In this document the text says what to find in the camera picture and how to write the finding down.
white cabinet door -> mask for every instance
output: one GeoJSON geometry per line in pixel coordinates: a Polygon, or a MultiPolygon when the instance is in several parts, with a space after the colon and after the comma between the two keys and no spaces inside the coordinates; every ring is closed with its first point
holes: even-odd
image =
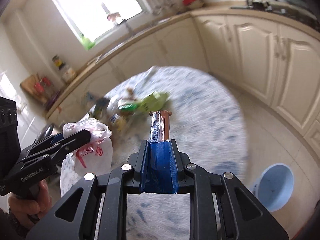
{"type": "Polygon", "coordinates": [[[315,120],[313,122],[311,128],[306,133],[304,138],[320,158],[320,123],[318,122],[318,120],[315,120]]]}
{"type": "Polygon", "coordinates": [[[76,100],[75,95],[71,93],[53,111],[48,120],[57,126],[61,126],[69,122],[78,122],[85,114],[86,110],[76,100]]]}
{"type": "Polygon", "coordinates": [[[237,54],[237,84],[271,105],[278,62],[277,24],[252,17],[227,19],[237,54]]]}
{"type": "Polygon", "coordinates": [[[78,102],[88,91],[103,97],[120,83],[119,77],[113,67],[107,62],[90,74],[79,86],[73,90],[78,102]]]}
{"type": "Polygon", "coordinates": [[[212,73],[231,82],[235,80],[235,63],[231,35],[225,16],[195,18],[212,73]]]}
{"type": "Polygon", "coordinates": [[[280,25],[282,55],[272,108],[305,135],[320,111],[320,42],[280,25]]]}
{"type": "Polygon", "coordinates": [[[110,61],[126,78],[147,71],[154,65],[168,65],[153,34],[137,41],[110,61]]]}
{"type": "Polygon", "coordinates": [[[209,71],[191,18],[165,27],[155,35],[171,66],[188,66],[204,72],[209,71]]]}

white plastic bag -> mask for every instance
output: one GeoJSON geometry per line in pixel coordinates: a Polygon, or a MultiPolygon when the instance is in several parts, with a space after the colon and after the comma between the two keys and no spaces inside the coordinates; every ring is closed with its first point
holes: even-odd
{"type": "Polygon", "coordinates": [[[85,119],[77,123],[66,123],[63,126],[63,137],[70,136],[83,129],[91,133],[90,143],[72,152],[75,172],[83,176],[93,172],[97,176],[110,172],[112,161],[112,131],[97,119],[85,119]]]}

cabinet handle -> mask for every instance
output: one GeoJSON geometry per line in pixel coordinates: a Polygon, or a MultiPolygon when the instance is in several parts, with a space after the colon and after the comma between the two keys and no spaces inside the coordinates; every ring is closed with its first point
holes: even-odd
{"type": "Polygon", "coordinates": [[[279,57],[279,37],[278,37],[278,35],[274,36],[274,40],[275,40],[275,57],[278,58],[279,57]]]}
{"type": "Polygon", "coordinates": [[[161,50],[163,51],[164,54],[168,54],[167,48],[163,44],[162,40],[159,40],[159,46],[160,46],[160,48],[161,48],[161,50]]]}
{"type": "Polygon", "coordinates": [[[281,59],[282,60],[286,60],[287,58],[287,52],[288,52],[287,46],[288,46],[287,39],[281,38],[281,47],[282,47],[281,59]]]}
{"type": "Polygon", "coordinates": [[[230,31],[229,25],[226,25],[226,30],[227,30],[228,41],[231,42],[232,36],[231,36],[231,31],[230,31]]]}

countertop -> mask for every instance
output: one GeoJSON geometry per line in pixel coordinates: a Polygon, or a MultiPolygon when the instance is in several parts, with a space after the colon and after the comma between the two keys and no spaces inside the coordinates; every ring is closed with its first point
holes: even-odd
{"type": "Polygon", "coordinates": [[[285,24],[291,26],[293,28],[299,29],[308,35],[314,37],[315,39],[320,41],[320,33],[316,30],[312,29],[311,27],[298,22],[296,20],[273,14],[263,11],[257,10],[247,10],[247,9],[230,9],[232,5],[245,5],[245,0],[238,0],[238,1],[227,1],[224,2],[223,5],[213,5],[204,7],[201,9],[188,11],[186,13],[172,16],[168,20],[161,22],[153,27],[147,28],[144,31],[139,32],[137,35],[129,38],[125,42],[121,43],[120,45],[116,46],[114,49],[110,50],[108,53],[104,55],[104,58],[98,61],[96,64],[91,64],[87,66],[74,80],[73,82],[66,87],[63,93],[60,95],[58,100],[53,104],[51,109],[45,114],[46,119],[50,117],[53,111],[61,104],[61,102],[83,81],[85,80],[91,73],[101,67],[103,64],[108,62],[111,58],[115,55],[126,49],[127,47],[131,46],[132,44],[136,43],[137,41],[145,38],[146,36],[167,27],[175,22],[179,22],[181,20],[197,17],[197,16],[206,16],[206,15],[238,15],[238,16],[249,16],[249,17],[257,17],[263,18],[266,20],[271,20],[274,22],[278,22],[281,24],[285,24]]]}

light blue bucket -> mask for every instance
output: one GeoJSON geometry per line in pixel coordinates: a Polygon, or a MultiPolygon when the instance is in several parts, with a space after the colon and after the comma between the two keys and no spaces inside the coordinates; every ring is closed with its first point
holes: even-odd
{"type": "Polygon", "coordinates": [[[274,212],[289,201],[293,187],[294,177],[290,167],[276,163],[265,169],[250,191],[269,212],[274,212]]]}

